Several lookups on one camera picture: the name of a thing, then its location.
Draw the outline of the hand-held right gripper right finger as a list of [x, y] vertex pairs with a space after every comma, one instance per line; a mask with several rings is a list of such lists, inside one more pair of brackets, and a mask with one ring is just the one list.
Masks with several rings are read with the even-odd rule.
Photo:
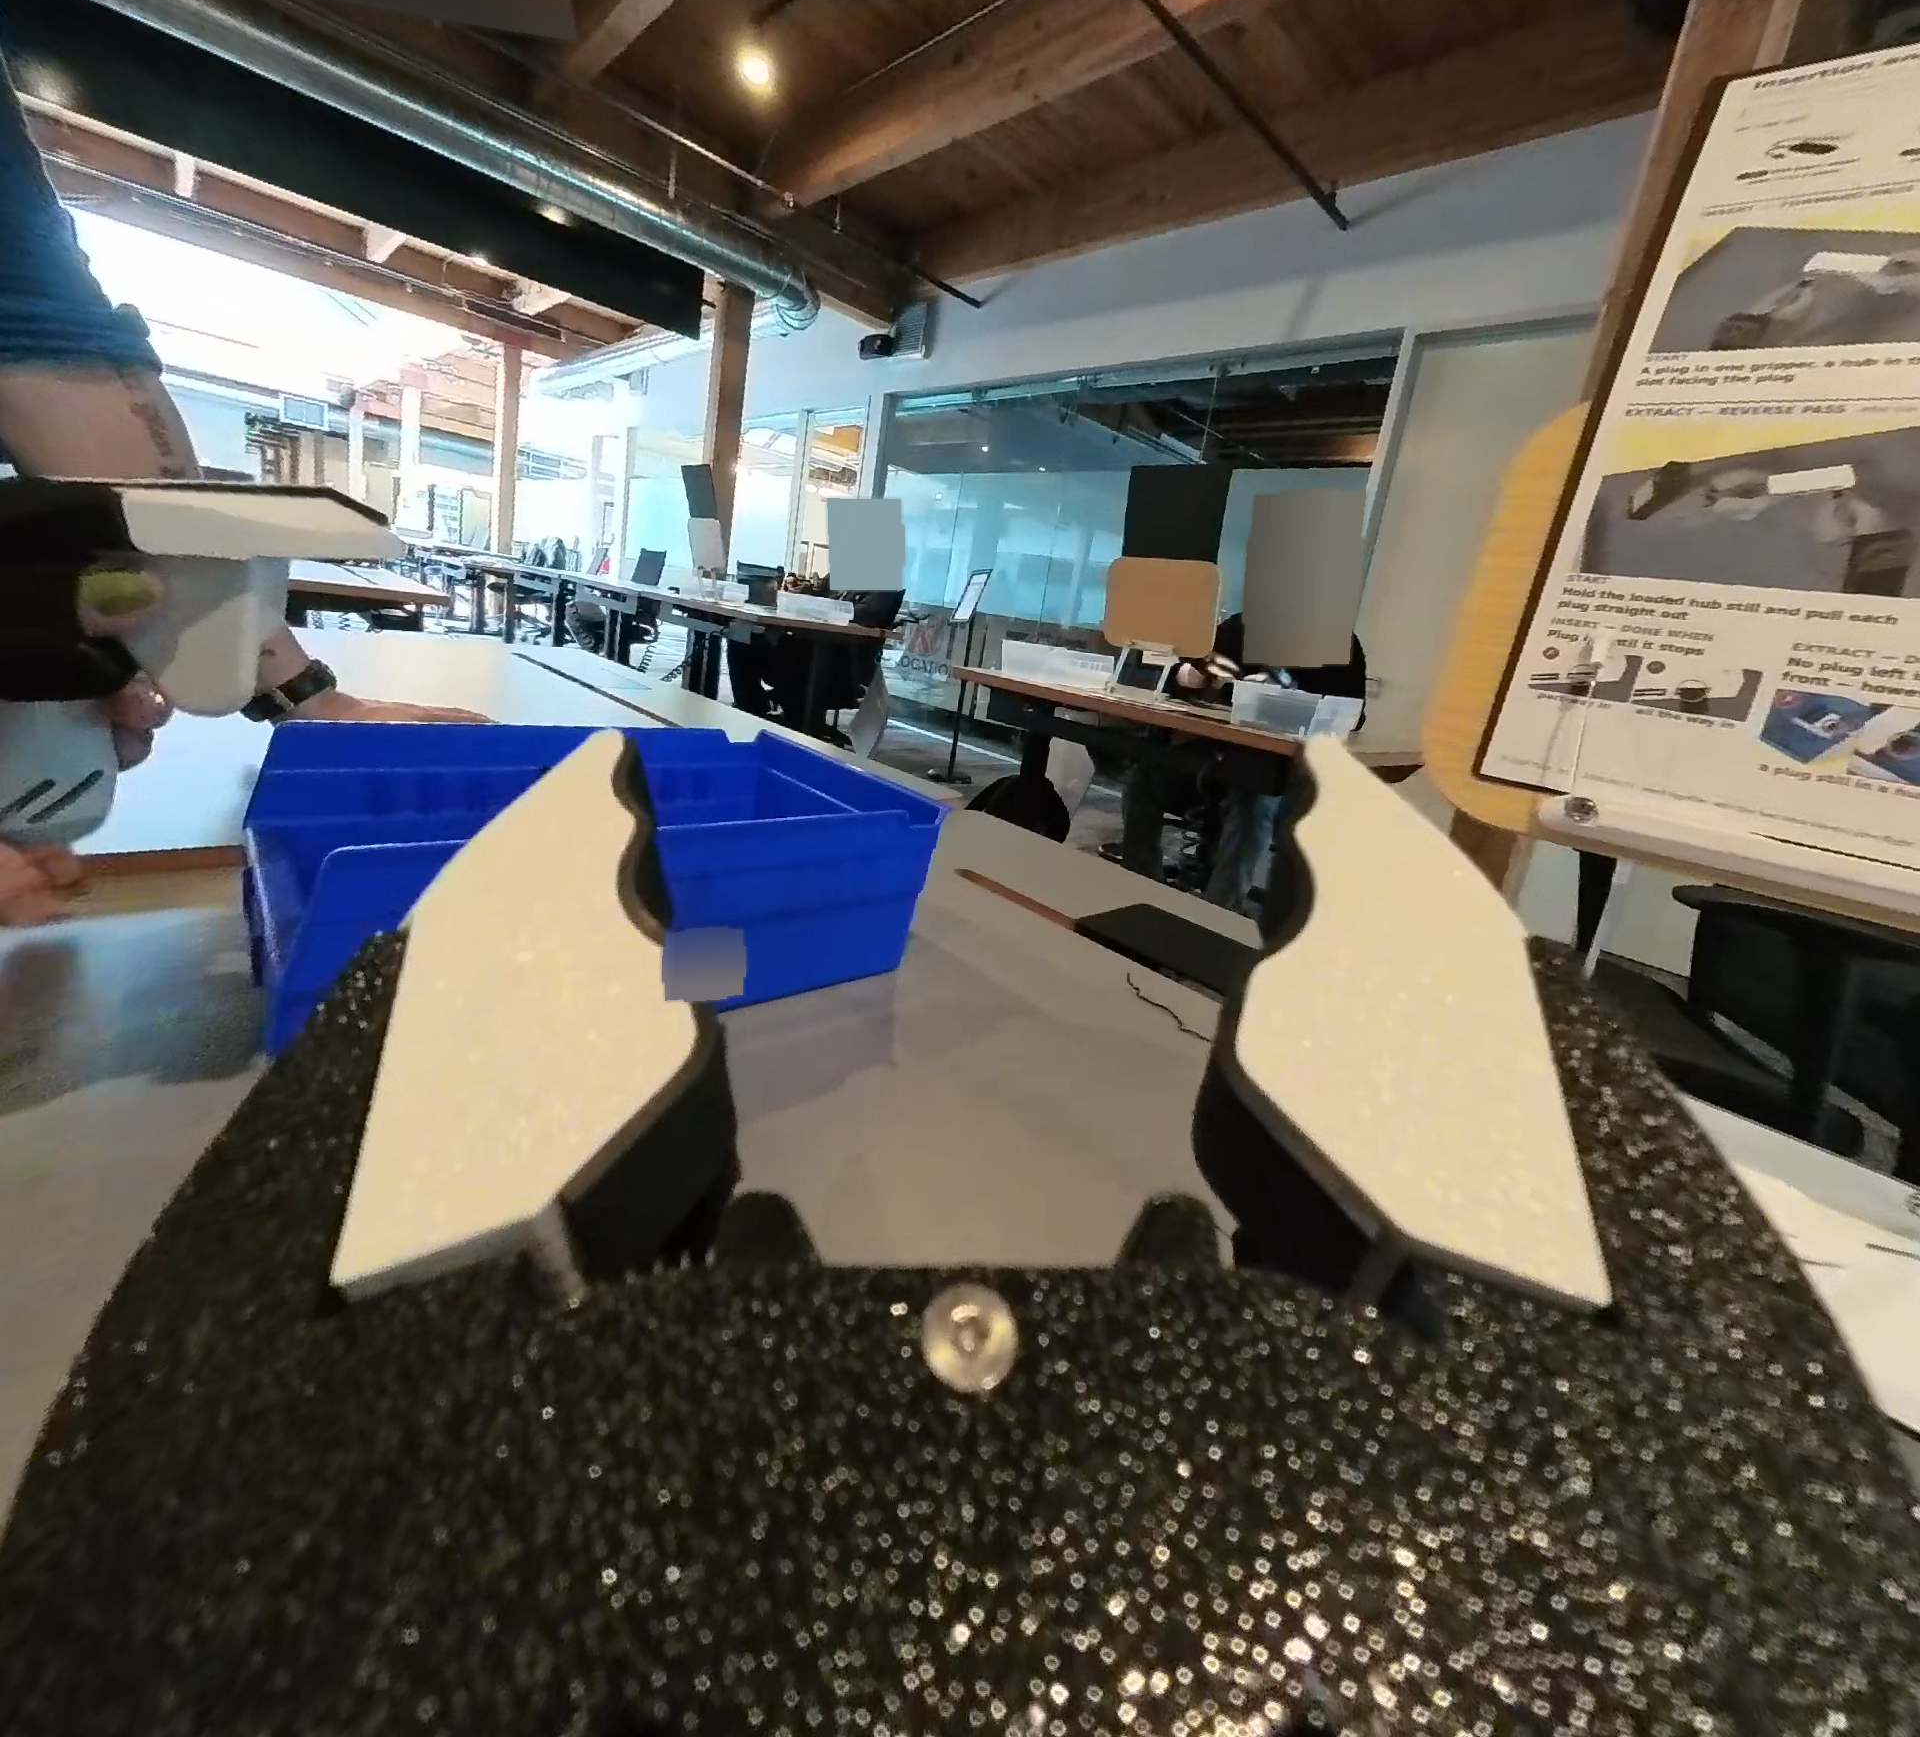
[[1235, 1253], [1373, 1306], [1427, 1268], [1605, 1310], [1523, 926], [1498, 889], [1332, 737], [1294, 761], [1272, 866], [1260, 954], [1193, 1105]]

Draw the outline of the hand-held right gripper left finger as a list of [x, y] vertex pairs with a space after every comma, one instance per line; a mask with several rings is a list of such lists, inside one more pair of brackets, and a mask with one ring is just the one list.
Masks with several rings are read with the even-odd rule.
[[639, 762], [634, 739], [589, 734], [408, 913], [336, 1292], [512, 1259], [577, 1292], [690, 1259], [732, 1190], [723, 1031], [670, 992]]

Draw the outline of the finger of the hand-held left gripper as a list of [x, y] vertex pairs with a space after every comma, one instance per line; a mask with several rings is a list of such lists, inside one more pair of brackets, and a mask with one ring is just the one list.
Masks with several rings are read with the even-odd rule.
[[162, 593], [122, 643], [189, 716], [252, 702], [293, 562], [389, 562], [406, 550], [370, 506], [325, 486], [122, 482], [116, 495], [135, 560]]

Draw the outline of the blue plastic bin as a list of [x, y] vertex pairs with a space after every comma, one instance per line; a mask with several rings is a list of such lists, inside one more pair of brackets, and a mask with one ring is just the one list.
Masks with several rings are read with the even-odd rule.
[[[766, 1005], [900, 967], [945, 807], [778, 734], [631, 727], [670, 924], [733, 929]], [[399, 926], [584, 725], [288, 723], [242, 816], [259, 1048], [284, 1051], [353, 954]]]

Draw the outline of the another person's tattooed forearm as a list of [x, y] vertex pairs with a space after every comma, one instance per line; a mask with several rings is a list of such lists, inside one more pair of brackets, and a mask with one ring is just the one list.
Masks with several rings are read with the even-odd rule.
[[35, 478], [203, 477], [165, 385], [129, 365], [4, 365], [1, 456]]

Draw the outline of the person's left hand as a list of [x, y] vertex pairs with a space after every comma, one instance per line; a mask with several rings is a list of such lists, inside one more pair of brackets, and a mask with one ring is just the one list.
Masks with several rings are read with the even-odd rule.
[[118, 693], [4, 705], [1, 920], [56, 918], [84, 889], [74, 838], [103, 823], [172, 706], [140, 671]]

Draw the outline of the flat black tablet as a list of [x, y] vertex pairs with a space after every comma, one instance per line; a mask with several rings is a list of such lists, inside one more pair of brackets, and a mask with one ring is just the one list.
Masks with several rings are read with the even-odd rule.
[[1244, 985], [1261, 948], [1155, 905], [1083, 915], [1072, 930], [1092, 944], [1218, 1002]]

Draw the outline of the row of office desks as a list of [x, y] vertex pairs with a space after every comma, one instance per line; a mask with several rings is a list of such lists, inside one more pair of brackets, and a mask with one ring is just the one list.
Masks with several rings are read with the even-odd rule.
[[661, 626], [681, 628], [681, 685], [708, 698], [717, 696], [727, 640], [770, 631], [827, 643], [879, 637], [874, 628], [852, 624], [849, 602], [791, 595], [776, 585], [756, 593], [726, 579], [681, 591], [668, 585], [657, 569], [631, 580], [434, 541], [406, 543], [393, 564], [298, 562], [288, 589], [292, 624], [345, 616], [419, 632], [427, 619], [447, 619], [457, 635], [493, 637], [508, 644], [528, 640], [538, 631], [551, 644], [563, 644], [569, 616], [581, 612], [602, 614], [602, 635], [592, 649], [615, 664], [626, 664], [631, 650], [651, 643]]

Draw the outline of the black office chair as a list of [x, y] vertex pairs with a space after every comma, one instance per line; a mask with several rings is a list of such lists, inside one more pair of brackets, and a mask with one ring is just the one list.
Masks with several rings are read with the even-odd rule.
[[1681, 987], [1596, 959], [1596, 997], [1681, 1094], [1837, 1154], [1873, 1118], [1915, 1184], [1915, 935], [1723, 887], [1673, 899], [1694, 915]]

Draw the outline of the white sign stand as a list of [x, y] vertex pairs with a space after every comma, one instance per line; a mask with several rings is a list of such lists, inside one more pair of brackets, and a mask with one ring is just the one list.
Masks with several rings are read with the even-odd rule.
[[1639, 799], [1558, 794], [1540, 800], [1533, 823], [1573, 845], [1613, 842], [1665, 866], [1725, 869], [1748, 882], [1803, 887], [1859, 907], [1917, 909], [1915, 864], [1755, 830], [1728, 812], [1657, 810]]

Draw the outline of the wooden desk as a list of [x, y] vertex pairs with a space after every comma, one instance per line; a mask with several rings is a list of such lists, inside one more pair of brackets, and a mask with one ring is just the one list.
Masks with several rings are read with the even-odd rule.
[[1020, 737], [1020, 769], [1027, 772], [1043, 772], [1053, 741], [1165, 767], [1193, 764], [1202, 745], [1270, 762], [1308, 749], [1303, 737], [1235, 723], [1219, 706], [1188, 706], [1136, 690], [1082, 690], [977, 667], [950, 667], [950, 675], [988, 695], [983, 716]]

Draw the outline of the clear plastic containers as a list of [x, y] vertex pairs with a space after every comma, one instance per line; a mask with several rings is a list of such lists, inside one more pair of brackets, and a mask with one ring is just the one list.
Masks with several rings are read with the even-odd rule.
[[1003, 637], [1000, 643], [1002, 675], [1066, 690], [1109, 690], [1118, 672], [1118, 658], [1105, 653], [1042, 644]]

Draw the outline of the printed instruction sheet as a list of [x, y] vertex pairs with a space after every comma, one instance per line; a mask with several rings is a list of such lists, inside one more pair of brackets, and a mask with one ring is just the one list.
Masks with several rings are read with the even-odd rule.
[[1917, 49], [1722, 85], [1478, 775], [1915, 866]]

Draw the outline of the metal ventilation duct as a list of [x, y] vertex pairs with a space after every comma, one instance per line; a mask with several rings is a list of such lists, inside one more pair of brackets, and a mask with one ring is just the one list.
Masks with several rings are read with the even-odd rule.
[[87, 0], [412, 140], [536, 203], [653, 246], [774, 306], [793, 330], [822, 311], [803, 265], [743, 219], [690, 204], [603, 151], [356, 32], [328, 39], [268, 0]]

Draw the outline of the wooden post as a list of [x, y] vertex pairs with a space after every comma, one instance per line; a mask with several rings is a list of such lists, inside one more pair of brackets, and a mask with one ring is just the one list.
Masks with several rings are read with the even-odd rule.
[[716, 282], [711, 299], [711, 342], [708, 352], [702, 455], [710, 475], [713, 521], [721, 544], [732, 543], [742, 450], [743, 407], [747, 398], [750, 352], [754, 339], [756, 295], [732, 282]]

